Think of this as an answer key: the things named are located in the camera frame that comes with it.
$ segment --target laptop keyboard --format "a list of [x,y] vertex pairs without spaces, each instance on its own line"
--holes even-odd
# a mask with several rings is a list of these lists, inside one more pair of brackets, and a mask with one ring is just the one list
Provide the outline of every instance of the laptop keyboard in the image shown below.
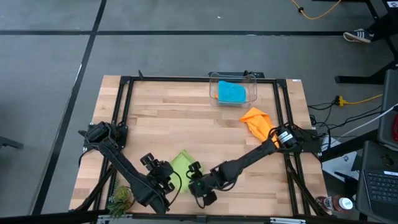
[[398,204],[398,176],[364,172],[371,200]]

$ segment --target small plant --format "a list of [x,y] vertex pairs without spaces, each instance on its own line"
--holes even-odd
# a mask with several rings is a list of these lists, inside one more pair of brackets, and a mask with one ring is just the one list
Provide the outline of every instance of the small plant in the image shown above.
[[129,187],[119,186],[119,183],[115,182],[114,189],[112,196],[109,198],[109,214],[113,218],[120,218],[131,208],[134,200]]

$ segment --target bottle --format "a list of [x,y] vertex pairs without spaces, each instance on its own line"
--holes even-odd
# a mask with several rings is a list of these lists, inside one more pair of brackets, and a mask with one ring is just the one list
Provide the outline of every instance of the bottle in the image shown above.
[[346,212],[354,207],[353,202],[341,195],[317,197],[315,201],[326,211]]

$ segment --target white bottle cap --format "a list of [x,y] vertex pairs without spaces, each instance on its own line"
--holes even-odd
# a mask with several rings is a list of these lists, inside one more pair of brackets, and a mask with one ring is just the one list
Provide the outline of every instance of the white bottle cap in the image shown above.
[[340,205],[340,207],[342,209],[345,209],[345,210],[350,210],[354,206],[353,202],[350,199],[348,199],[348,198],[340,198],[338,200],[338,204]]

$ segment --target orange cloth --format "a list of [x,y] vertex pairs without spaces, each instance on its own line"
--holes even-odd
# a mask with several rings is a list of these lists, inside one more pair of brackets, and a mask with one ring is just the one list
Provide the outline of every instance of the orange cloth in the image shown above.
[[[250,131],[255,137],[260,139],[261,142],[267,140],[269,131],[274,128],[269,115],[255,107],[251,108],[239,120],[248,124]],[[276,140],[277,137],[275,135],[272,141],[275,142]]]

